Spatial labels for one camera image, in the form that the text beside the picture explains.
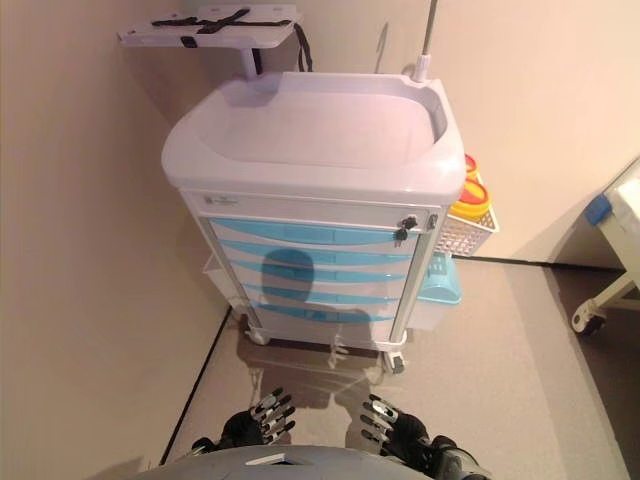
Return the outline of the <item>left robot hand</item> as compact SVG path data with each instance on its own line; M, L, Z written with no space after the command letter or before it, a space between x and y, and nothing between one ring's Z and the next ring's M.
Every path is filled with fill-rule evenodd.
M234 414L224 425L218 446L237 448L271 445L294 428L292 395L276 388L255 405Z

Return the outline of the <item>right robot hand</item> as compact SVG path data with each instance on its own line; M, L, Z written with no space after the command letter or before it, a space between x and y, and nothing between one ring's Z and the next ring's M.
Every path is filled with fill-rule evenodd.
M420 452L428 433L416 416L404 412L388 400L374 394L362 403L360 415L365 427L361 435L373 442L381 452L400 459L408 459Z

